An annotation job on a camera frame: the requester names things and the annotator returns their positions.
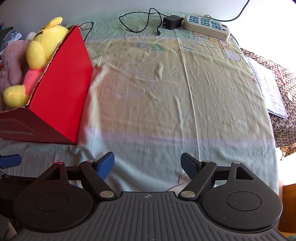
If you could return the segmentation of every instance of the woven rug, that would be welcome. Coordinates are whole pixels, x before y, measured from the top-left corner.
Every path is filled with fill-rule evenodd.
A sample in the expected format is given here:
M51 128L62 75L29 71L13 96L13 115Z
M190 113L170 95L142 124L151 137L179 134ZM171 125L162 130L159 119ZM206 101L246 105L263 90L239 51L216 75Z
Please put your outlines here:
M284 157L296 152L296 78L294 74L280 65L254 54L245 49L242 52L256 60L259 64L271 69L275 73L276 83L284 101L288 118L284 119L273 114L269 114L276 147L280 147Z

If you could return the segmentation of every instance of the eyeglasses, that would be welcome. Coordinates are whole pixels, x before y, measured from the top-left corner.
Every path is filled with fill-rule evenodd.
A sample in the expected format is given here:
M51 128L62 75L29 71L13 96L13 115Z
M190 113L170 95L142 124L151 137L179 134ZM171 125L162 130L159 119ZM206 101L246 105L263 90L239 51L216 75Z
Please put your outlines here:
M81 30L89 30L87 35L85 36L85 38L83 40L84 42L85 42L87 36L89 35L89 33L91 32L93 27L94 27L94 22L85 22L85 23L82 23L82 24L79 25L79 28Z

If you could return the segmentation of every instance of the yellow plush toy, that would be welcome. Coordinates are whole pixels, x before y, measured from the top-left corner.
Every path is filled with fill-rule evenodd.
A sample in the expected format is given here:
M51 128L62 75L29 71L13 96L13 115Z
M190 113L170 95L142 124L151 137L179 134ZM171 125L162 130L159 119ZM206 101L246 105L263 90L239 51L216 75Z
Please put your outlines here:
M7 106L17 108L28 103L42 70L69 31L60 25L62 21L62 17L50 20L44 28L39 30L33 41L29 43L26 57L30 69L25 76L23 85L11 86L3 92L3 98Z

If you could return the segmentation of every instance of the newspaper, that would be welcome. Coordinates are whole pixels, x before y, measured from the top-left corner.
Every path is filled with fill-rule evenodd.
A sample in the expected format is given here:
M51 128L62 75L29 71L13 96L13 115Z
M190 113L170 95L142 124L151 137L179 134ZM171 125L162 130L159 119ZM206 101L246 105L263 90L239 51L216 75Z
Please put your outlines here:
M247 60L257 80L268 112L287 118L287 111L276 84L274 73L252 58L247 57Z

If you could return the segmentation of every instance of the cardboard box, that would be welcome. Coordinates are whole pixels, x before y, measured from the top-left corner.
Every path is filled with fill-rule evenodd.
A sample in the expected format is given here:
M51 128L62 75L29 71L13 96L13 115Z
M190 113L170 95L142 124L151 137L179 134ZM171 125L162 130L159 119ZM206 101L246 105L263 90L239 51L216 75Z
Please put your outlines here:
M0 138L76 144L93 66L78 26L59 45L27 106L0 113Z

